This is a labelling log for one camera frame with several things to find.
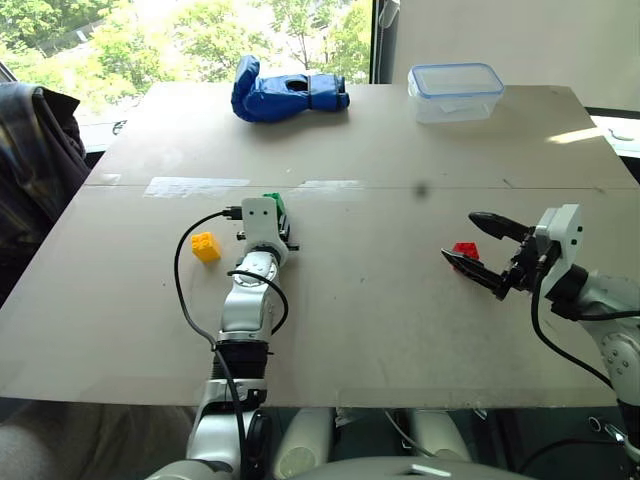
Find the table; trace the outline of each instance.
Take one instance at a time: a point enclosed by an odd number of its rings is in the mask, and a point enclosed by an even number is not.
[[[301,250],[281,271],[290,318],[272,339],[267,403],[433,408],[612,405],[596,379],[534,336],[529,297],[504,302],[454,273],[441,247],[475,241],[500,270],[516,244],[467,219],[535,224],[583,206],[585,268],[639,279],[638,190],[564,87],[509,86],[491,119],[419,125],[399,85],[352,86],[344,114],[237,119],[228,85],[160,84],[94,168],[0,311],[0,395],[195,405],[207,344],[184,322],[176,242],[196,219],[279,191]],[[216,330],[242,244],[189,251],[192,315]],[[578,325],[541,307],[547,334],[602,368]]]

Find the white cable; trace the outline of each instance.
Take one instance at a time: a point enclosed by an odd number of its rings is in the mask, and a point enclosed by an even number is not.
[[[378,16],[378,25],[389,28],[400,10],[400,0],[387,0]]]
[[[391,416],[391,414],[385,410],[384,414],[386,415],[387,419],[391,422],[391,425],[393,425],[393,428],[396,429],[396,432],[398,432],[400,434],[400,436],[402,438],[405,439],[405,441],[411,445],[413,448],[415,448],[416,450],[418,450],[421,453],[424,453],[427,457],[435,457],[435,455],[433,453],[431,453],[429,450],[427,450],[424,447],[421,447],[420,445],[418,445],[418,442],[416,442],[413,438],[411,438],[409,435],[407,435],[406,433],[404,433],[402,431],[402,429],[400,428],[400,425],[398,425],[396,423],[396,421],[393,419],[393,417]]]
[[[376,71],[375,71],[375,79],[373,83],[382,83],[380,82],[380,68],[382,67],[382,40],[384,39],[384,28],[380,29],[380,48],[378,49],[378,58],[376,59]]]

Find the blue container lid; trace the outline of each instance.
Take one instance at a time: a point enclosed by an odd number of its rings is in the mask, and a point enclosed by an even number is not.
[[[504,85],[485,63],[415,65],[410,74],[425,98],[501,95]]]

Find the clear plastic container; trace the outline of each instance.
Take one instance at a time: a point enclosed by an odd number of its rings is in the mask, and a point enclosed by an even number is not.
[[[489,118],[504,85],[484,63],[415,65],[409,70],[409,97],[421,123]]]

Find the yellow lego brick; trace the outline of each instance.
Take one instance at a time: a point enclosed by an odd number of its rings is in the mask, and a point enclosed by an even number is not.
[[[214,237],[211,232],[192,235],[191,251],[204,263],[218,260],[221,257],[220,245],[218,245],[216,237]]]

